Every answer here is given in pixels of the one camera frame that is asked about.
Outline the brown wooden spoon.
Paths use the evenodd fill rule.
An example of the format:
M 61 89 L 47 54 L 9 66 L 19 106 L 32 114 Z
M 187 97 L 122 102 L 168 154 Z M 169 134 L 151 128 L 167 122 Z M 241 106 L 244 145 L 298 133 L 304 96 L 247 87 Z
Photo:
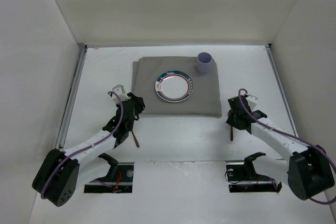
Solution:
M 229 110 L 229 111 L 228 111 L 228 118 L 229 118 L 229 116 L 231 115 L 231 113 L 232 113 L 232 111 Z M 233 131 L 233 127 L 230 126 L 230 141 L 233 142 L 233 140 L 234 140 L 234 131 Z

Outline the grey cloth napkin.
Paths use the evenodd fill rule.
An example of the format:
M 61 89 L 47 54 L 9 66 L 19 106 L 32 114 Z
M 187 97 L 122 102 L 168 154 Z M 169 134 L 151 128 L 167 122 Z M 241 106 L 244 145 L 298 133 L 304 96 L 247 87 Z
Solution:
M 195 57 L 142 57 L 133 62 L 131 91 L 148 116 L 222 116 L 217 64 L 197 71 Z

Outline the brown wooden fork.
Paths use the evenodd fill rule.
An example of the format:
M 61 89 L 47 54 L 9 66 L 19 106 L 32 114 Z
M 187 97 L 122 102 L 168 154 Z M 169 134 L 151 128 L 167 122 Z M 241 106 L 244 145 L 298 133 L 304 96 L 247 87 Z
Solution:
M 135 141 L 136 147 L 137 147 L 137 148 L 140 148 L 139 141 L 138 141 L 138 139 L 137 139 L 137 137 L 136 137 L 134 131 L 132 130 L 131 133 L 132 133 L 133 139 L 134 139 L 134 141 Z

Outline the white plate with coloured rim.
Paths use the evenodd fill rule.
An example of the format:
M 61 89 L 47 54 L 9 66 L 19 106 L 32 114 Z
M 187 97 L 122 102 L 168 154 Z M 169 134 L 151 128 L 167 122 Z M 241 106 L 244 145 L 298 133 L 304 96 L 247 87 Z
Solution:
M 158 76 L 154 88 L 156 94 L 162 100 L 179 103 L 191 96 L 194 83 L 192 78 L 185 72 L 169 70 Z

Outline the lilac cup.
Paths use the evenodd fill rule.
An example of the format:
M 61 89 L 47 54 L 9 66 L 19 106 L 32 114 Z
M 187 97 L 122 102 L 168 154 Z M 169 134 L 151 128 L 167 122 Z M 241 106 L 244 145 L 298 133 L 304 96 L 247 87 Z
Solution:
M 207 52 L 201 52 L 197 55 L 197 71 L 200 74 L 206 74 L 209 72 L 212 65 L 213 57 Z

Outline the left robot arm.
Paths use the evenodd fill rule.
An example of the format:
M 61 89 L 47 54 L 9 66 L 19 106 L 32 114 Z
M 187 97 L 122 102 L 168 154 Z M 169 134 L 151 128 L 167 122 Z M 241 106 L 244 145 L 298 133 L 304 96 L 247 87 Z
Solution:
M 119 162 L 107 152 L 129 137 L 145 103 L 131 92 L 110 91 L 109 96 L 116 99 L 116 114 L 94 137 L 67 150 L 54 148 L 46 155 L 32 183 L 41 199 L 60 207 L 83 184 L 94 181 L 108 186 L 109 181 L 121 179 Z

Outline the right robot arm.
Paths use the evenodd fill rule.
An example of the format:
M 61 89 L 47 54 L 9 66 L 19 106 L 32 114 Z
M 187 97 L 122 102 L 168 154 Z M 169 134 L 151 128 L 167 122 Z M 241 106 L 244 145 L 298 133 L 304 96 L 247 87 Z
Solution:
M 268 116 L 254 110 L 257 98 L 247 93 L 229 98 L 230 112 L 226 123 L 233 129 L 246 131 L 262 140 L 281 159 L 257 152 L 244 158 L 237 168 L 227 165 L 230 183 L 241 183 L 268 177 L 289 186 L 292 193 L 301 200 L 311 200 L 319 205 L 331 205 L 330 201 L 314 199 L 315 195 L 335 186 L 333 175 L 335 163 L 319 145 L 313 145 L 297 136 L 283 132 Z

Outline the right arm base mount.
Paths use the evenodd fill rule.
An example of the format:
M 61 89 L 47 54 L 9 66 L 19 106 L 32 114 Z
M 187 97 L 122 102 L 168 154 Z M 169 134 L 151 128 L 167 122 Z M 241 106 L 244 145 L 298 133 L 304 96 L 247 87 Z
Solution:
M 255 171 L 253 161 L 265 156 L 265 153 L 257 152 L 247 156 L 243 161 L 226 163 L 225 179 L 230 193 L 279 193 L 281 191 L 281 182 L 257 174 Z

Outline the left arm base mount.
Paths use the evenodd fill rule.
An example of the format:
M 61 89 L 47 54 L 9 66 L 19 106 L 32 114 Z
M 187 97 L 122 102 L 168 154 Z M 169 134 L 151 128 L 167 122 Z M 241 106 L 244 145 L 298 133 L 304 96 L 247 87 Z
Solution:
M 112 156 L 103 153 L 98 161 L 109 165 L 103 177 L 85 184 L 85 194 L 130 194 L 133 191 L 134 163 L 119 163 Z

